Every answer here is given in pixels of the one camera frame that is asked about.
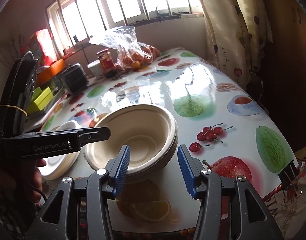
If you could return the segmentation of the person's left hand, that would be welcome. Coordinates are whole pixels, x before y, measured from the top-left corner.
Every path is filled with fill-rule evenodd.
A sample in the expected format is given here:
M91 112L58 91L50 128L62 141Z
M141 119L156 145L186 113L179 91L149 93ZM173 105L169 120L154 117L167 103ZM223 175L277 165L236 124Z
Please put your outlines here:
M40 202L43 176L39 168L45 165L44 159L0 164L0 193L10 201L22 198L32 203Z

